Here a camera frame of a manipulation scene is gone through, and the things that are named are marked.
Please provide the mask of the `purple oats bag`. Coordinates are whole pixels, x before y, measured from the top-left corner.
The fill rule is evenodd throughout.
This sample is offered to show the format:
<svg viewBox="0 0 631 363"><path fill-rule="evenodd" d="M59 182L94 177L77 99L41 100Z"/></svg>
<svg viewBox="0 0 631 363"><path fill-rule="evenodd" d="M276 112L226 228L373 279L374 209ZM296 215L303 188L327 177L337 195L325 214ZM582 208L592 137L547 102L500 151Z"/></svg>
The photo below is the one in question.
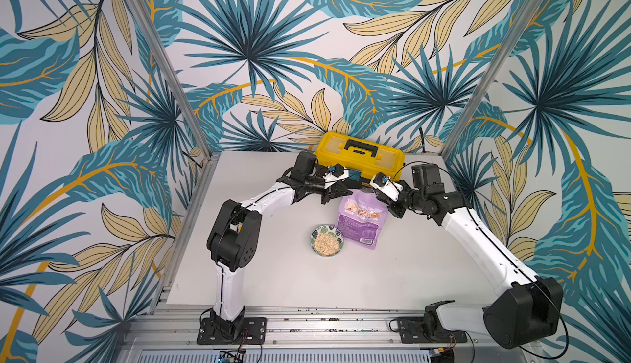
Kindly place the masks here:
<svg viewBox="0 0 631 363"><path fill-rule="evenodd" d="M339 205L335 228L346 240L374 250L388 214L386 204L379 201L375 193L353 190Z"/></svg>

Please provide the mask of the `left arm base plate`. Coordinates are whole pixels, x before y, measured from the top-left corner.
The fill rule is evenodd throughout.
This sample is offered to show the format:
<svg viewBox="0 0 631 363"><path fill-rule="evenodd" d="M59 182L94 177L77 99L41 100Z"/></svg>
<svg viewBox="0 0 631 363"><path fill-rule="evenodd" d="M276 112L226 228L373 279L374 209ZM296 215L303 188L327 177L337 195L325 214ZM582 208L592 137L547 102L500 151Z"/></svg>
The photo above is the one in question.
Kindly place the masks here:
<svg viewBox="0 0 631 363"><path fill-rule="evenodd" d="M265 317L237 318L234 322L204 318L196 343L202 346L256 345L266 341L268 320Z"/></svg>

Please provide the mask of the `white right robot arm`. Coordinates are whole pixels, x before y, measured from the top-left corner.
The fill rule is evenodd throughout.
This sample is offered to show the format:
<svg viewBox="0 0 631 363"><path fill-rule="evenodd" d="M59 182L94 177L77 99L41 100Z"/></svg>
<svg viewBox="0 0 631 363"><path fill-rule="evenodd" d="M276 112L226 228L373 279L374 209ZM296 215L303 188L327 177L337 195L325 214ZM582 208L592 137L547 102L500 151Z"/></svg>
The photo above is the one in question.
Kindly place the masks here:
<svg viewBox="0 0 631 363"><path fill-rule="evenodd" d="M462 305L444 300L428 305L423 330L428 338L445 333L486 335L504 349L548 338L565 329L563 288L522 262L486 226L461 192L447 192L436 164L415 162L412 183L379 175L371 185L397 218L412 211L452 236L481 269L496 295L493 302Z"/></svg>

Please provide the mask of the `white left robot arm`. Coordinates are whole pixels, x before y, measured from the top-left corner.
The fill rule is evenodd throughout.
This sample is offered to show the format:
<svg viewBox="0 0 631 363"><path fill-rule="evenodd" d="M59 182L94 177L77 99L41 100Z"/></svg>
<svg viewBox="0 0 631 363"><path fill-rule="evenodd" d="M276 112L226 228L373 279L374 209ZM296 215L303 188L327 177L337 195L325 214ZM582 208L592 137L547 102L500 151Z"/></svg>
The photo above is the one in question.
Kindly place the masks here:
<svg viewBox="0 0 631 363"><path fill-rule="evenodd" d="M361 173L340 164L324 166L315 154L303 151L267 191L250 200L226 200L210 231L206 248L215 264L215 303L203 328L229 341L244 330L244 269L256 254L263 218L309 195L321 203L351 195L361 187Z"/></svg>

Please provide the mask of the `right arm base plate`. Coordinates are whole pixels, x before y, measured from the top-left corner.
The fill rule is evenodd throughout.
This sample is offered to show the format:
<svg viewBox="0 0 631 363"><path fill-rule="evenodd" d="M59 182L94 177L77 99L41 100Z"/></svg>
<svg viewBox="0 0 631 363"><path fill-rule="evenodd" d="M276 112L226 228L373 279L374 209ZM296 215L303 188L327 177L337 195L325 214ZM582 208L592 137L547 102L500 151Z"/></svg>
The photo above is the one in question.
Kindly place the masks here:
<svg viewBox="0 0 631 363"><path fill-rule="evenodd" d="M462 331L448 331L435 320L422 317L398 317L394 320L395 332L403 344L466 344L468 336Z"/></svg>

